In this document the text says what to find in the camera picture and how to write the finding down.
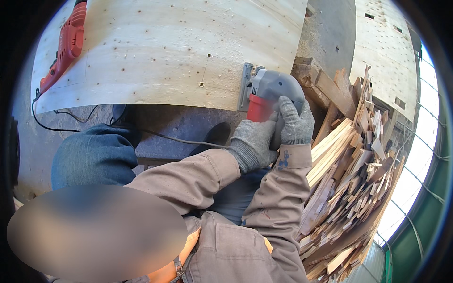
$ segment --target glove cuff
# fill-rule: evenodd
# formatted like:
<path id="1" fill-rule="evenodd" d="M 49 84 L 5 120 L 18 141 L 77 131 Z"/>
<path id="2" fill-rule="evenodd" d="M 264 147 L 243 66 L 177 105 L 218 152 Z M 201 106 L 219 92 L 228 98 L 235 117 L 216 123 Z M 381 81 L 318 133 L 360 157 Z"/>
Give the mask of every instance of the glove cuff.
<path id="1" fill-rule="evenodd" d="M 311 139 L 296 139 L 296 140 L 285 140 L 281 141 L 281 144 L 309 144 Z"/>
<path id="2" fill-rule="evenodd" d="M 256 152 L 243 141 L 232 139 L 228 152 L 234 156 L 239 169 L 244 174 L 260 168 L 260 162 L 256 156 Z"/>

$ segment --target concrete floor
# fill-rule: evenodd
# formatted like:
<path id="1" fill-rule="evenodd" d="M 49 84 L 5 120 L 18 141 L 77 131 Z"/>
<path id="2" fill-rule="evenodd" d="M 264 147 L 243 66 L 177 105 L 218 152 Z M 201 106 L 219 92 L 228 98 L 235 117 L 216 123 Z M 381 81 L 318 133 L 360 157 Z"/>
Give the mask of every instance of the concrete floor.
<path id="1" fill-rule="evenodd" d="M 355 3 L 353 0 L 343 2 L 343 5 L 332 5 L 328 0 L 309 1 L 317 12 L 311 18 L 305 18 L 298 50 L 298 56 L 314 57 L 314 63 L 332 78 L 337 69 L 351 69 L 354 51 Z M 31 115 L 29 94 L 35 50 L 36 47 L 23 66 L 13 105 L 20 138 L 19 179 L 14 190 L 22 202 L 52 190 L 50 168 L 53 156 L 62 141 L 73 134 L 43 129 Z M 85 119 L 93 107 L 72 108 L 69 112 Z M 85 124 L 76 122 L 67 114 L 54 112 L 39 114 L 37 118 L 48 127 L 84 130 L 98 123 L 108 123 L 111 108 L 112 105 L 99 106 Z M 139 127 L 188 140 L 203 140 L 214 125 L 223 121 L 229 122 L 234 129 L 244 118 L 244 113 L 201 107 L 139 105 L 137 110 Z M 144 134 L 136 153 L 143 158 L 182 159 L 193 148 L 195 145 Z"/>

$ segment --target work jacket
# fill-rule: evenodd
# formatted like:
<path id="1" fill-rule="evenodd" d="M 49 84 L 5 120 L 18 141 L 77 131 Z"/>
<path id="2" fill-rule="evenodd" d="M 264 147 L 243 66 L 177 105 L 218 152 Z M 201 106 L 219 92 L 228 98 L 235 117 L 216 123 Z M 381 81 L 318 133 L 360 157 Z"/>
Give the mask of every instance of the work jacket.
<path id="1" fill-rule="evenodd" d="M 185 281 L 308 283 L 300 246 L 294 239 L 309 195 L 306 175 L 311 164 L 309 144 L 281 145 L 276 165 L 263 177 L 241 226 L 213 211 L 185 217 L 188 240 L 179 255 Z M 223 149 L 209 149 L 145 170 L 126 187 L 160 197 L 186 215 L 210 207 L 212 196 L 240 176 L 233 155 Z M 171 262 L 127 283 L 169 282 L 175 277 L 175 264 Z"/>

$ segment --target jacket sleeve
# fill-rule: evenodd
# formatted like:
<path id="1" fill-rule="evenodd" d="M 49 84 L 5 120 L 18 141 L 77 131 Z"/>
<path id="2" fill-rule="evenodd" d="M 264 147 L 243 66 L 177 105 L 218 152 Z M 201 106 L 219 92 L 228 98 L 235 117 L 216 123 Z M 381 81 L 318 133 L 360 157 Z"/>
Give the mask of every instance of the jacket sleeve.
<path id="1" fill-rule="evenodd" d="M 145 170 L 125 185 L 168 201 L 181 215 L 213 204 L 212 196 L 241 176 L 226 150 L 209 149 L 181 161 Z"/>
<path id="2" fill-rule="evenodd" d="M 311 166 L 309 144 L 281 145 L 276 165 L 261 180 L 242 216 L 243 226 L 269 240 L 272 258 L 295 282 L 308 282 L 299 257 L 300 246 L 294 238 L 310 192 L 307 173 Z"/>

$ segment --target pile of wood scraps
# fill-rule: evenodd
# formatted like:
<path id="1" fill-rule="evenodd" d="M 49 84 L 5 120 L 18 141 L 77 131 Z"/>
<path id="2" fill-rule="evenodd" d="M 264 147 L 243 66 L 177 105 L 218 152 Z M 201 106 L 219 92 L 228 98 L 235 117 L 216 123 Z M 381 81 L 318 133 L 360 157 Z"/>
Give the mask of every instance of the pile of wood scraps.
<path id="1" fill-rule="evenodd" d="M 331 90 L 349 91 L 352 102 L 346 104 L 355 112 L 340 110 L 346 104 L 332 100 L 330 107 L 342 117 L 326 116 L 330 133 L 317 138 L 312 148 L 311 193 L 298 238 L 309 280 L 341 282 L 363 263 L 402 171 L 404 157 L 396 164 L 395 153 L 385 152 L 381 142 L 389 118 L 387 111 L 374 110 L 369 70 L 367 66 L 363 85 L 360 78 L 354 85 L 344 82 L 343 70 L 337 71 Z M 320 90 L 330 98 L 327 88 Z"/>

